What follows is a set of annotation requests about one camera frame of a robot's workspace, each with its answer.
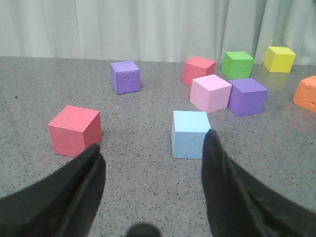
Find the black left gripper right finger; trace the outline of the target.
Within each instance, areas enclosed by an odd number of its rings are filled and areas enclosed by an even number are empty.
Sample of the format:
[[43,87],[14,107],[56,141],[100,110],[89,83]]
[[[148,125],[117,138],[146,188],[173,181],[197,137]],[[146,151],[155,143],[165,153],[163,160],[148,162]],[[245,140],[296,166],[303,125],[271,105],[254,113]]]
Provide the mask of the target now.
[[233,161],[211,129],[201,181],[214,237],[314,237],[316,214],[273,191]]

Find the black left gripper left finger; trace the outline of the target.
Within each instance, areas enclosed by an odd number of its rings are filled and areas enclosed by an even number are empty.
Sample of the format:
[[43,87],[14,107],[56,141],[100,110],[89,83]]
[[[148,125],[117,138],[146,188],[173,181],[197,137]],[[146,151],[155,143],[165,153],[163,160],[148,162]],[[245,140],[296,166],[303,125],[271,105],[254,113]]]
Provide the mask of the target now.
[[86,237],[106,177],[98,144],[92,144],[45,179],[0,200],[2,237]]

